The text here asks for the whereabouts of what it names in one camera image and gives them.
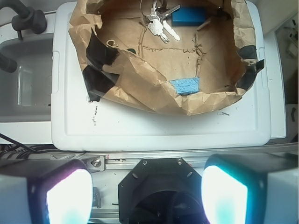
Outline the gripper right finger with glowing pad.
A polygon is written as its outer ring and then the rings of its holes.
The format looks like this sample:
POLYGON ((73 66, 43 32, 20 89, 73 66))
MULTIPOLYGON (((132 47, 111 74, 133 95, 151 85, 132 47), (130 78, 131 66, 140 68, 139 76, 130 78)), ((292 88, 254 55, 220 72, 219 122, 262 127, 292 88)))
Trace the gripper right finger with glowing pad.
POLYGON ((299 157, 213 154, 205 164, 201 196, 212 224, 297 224, 299 157))

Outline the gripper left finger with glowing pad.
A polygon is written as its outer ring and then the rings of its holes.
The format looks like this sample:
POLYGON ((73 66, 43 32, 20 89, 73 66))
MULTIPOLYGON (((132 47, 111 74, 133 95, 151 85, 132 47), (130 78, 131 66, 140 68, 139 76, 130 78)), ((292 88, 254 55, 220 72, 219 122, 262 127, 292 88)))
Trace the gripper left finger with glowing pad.
POLYGON ((2 224, 86 224, 92 203, 92 176, 81 160, 0 161, 2 224))

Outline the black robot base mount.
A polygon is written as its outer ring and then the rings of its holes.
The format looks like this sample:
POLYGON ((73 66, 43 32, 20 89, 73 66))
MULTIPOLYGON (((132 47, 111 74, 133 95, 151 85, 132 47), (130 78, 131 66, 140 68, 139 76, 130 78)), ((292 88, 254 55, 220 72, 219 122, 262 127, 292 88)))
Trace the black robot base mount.
POLYGON ((118 184, 122 224, 207 224, 201 175, 182 158, 143 159, 118 184))

